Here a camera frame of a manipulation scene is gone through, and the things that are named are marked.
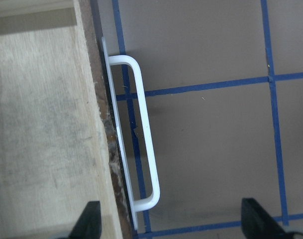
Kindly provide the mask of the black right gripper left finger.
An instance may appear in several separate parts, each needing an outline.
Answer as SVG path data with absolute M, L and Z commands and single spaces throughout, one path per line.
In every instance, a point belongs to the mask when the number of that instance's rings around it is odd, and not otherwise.
M 100 201 L 86 204 L 72 231 L 70 239 L 100 239 L 102 234 Z

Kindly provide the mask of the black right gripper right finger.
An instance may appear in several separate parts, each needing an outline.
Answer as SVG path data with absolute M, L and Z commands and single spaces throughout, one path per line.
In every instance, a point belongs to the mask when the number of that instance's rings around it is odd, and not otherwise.
M 241 229 L 247 239 L 291 238 L 254 198 L 241 201 Z

